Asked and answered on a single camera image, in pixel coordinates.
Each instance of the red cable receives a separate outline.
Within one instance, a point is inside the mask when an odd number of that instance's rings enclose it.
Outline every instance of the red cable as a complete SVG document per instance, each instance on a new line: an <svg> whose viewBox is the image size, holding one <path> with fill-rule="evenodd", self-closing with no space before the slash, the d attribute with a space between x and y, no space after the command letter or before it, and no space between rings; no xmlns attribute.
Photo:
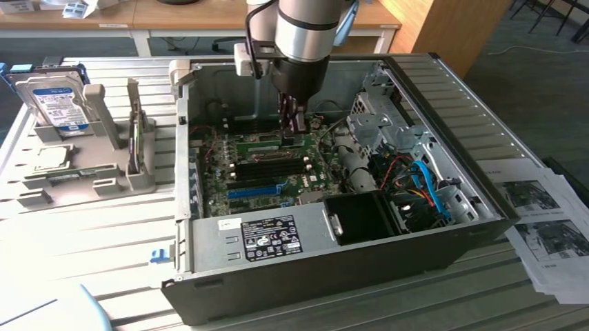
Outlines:
<svg viewBox="0 0 589 331"><path fill-rule="evenodd" d="M392 170L392 166L395 165L395 163L396 163L398 160L400 160L400 157L395 157L395 159L394 159L392 162L390 163L388 170L386 171L386 175L384 175L383 183L380 184L380 188L379 188L379 190L382 190L383 187L384 187L384 185L386 185L386 180L388 179L388 175L390 175L390 172L391 172L391 170Z"/></svg>
<svg viewBox="0 0 589 331"><path fill-rule="evenodd" d="M434 206L434 201L431 200L430 196L427 195L426 191L420 188L419 192L423 194L423 197L427 199L427 202L430 203L430 206Z"/></svg>

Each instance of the ribbed metal surface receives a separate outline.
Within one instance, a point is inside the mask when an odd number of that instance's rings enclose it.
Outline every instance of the ribbed metal surface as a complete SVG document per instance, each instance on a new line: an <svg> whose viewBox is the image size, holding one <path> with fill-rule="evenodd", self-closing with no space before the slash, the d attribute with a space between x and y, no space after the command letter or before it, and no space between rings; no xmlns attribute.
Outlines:
<svg viewBox="0 0 589 331"><path fill-rule="evenodd" d="M475 158L520 155L518 142L439 63L422 55L396 60ZM125 117L120 98L125 78L140 79L141 102L159 126L156 178L172 183L169 59L66 59L74 61L84 62L92 82L106 86L106 103L120 117ZM30 248L1 257L2 268L29 270L33 265L42 270L33 275L36 283L82 283L113 327L124 331L586 330L589 326L589 308L558 305L554 297L535 293L508 242L498 240L467 252L443 271L191 329L149 287L171 275L169 263L148 266L147 260L151 249L173 237L173 210L172 193L161 192L73 206L42 219L30 215L2 221L0 251Z"/></svg>

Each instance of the small circuit board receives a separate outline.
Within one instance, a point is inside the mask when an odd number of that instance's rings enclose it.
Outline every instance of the small circuit board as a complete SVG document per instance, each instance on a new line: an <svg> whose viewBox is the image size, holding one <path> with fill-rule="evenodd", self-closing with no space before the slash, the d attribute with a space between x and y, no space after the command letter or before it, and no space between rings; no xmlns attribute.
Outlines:
<svg viewBox="0 0 589 331"><path fill-rule="evenodd" d="M277 131L233 134L204 127L204 217L283 208L340 193L317 150L325 130L317 126L281 146Z"/></svg>

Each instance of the white box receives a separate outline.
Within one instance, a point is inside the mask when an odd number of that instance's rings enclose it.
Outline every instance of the white box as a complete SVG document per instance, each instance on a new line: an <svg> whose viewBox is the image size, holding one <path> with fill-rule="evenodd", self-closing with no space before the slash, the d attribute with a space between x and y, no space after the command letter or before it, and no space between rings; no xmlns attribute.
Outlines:
<svg viewBox="0 0 589 331"><path fill-rule="evenodd" d="M0 12L2 14L13 14L14 12L33 12L34 7L30 0L0 0Z"/></svg>

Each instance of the table leg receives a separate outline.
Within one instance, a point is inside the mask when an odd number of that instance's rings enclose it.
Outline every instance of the table leg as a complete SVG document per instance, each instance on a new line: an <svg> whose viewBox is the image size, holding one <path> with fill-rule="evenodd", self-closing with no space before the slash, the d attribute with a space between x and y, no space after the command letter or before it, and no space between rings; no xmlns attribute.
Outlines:
<svg viewBox="0 0 589 331"><path fill-rule="evenodd" d="M130 30L130 38L134 42L134 48L137 49L137 56L151 57L149 31Z"/></svg>
<svg viewBox="0 0 589 331"><path fill-rule="evenodd" d="M376 46L374 47L375 54L388 53L394 36L395 36L395 29L387 29L382 31L380 36L378 37Z"/></svg>

